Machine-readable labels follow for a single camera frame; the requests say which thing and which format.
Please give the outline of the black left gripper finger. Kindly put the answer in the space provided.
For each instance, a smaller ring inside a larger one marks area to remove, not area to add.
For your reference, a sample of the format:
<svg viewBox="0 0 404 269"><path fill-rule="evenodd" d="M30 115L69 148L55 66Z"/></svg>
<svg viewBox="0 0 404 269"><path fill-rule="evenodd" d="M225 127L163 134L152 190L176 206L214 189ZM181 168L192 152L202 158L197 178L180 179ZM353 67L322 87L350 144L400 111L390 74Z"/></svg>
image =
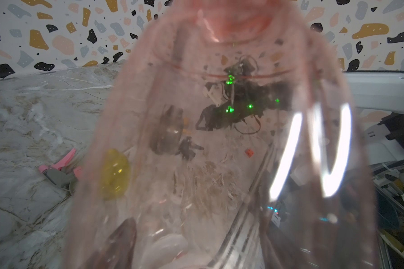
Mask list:
<svg viewBox="0 0 404 269"><path fill-rule="evenodd" d="M131 269L136 239L136 221L129 217L108 237L105 246L95 251L80 268Z"/></svg>

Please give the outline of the pink transparent spray bottle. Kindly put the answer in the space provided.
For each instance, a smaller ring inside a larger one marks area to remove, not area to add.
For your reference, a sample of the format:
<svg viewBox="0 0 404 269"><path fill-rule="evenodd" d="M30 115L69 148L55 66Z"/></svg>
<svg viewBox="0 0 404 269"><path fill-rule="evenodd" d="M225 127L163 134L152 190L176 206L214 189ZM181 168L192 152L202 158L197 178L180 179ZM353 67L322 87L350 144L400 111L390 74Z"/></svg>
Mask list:
<svg viewBox="0 0 404 269"><path fill-rule="evenodd" d="M192 161L157 155L182 108ZM176 1L122 66L77 185L64 269L136 221L132 269L375 269L374 187L332 48L291 1ZM248 158L246 149L254 155ZM109 149L129 187L104 200Z"/></svg>

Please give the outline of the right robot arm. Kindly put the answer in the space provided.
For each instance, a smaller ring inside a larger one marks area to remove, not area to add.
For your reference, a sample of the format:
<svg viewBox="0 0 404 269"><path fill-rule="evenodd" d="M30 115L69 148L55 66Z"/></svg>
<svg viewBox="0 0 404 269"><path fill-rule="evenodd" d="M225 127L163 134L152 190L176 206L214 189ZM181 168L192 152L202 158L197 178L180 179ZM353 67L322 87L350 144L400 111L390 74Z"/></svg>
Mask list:
<svg viewBox="0 0 404 269"><path fill-rule="evenodd" d="M369 164L404 161L404 71L345 73Z"/></svg>

